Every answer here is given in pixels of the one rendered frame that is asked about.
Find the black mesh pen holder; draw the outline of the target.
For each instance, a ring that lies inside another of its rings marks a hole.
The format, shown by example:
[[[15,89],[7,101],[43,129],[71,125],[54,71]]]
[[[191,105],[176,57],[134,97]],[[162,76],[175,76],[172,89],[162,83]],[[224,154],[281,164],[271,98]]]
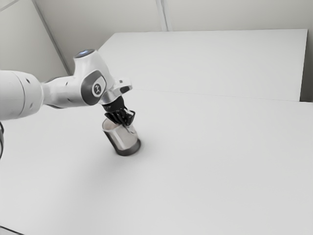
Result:
[[[132,124],[129,126],[117,125],[106,118],[102,123],[102,129],[120,156],[130,156],[141,147],[141,141]]]

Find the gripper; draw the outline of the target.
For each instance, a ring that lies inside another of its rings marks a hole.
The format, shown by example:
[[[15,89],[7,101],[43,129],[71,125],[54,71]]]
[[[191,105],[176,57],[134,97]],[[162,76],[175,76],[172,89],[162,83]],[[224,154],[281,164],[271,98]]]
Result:
[[[116,125],[130,126],[135,117],[135,111],[129,110],[123,97],[118,97],[115,101],[104,104],[105,116]]]

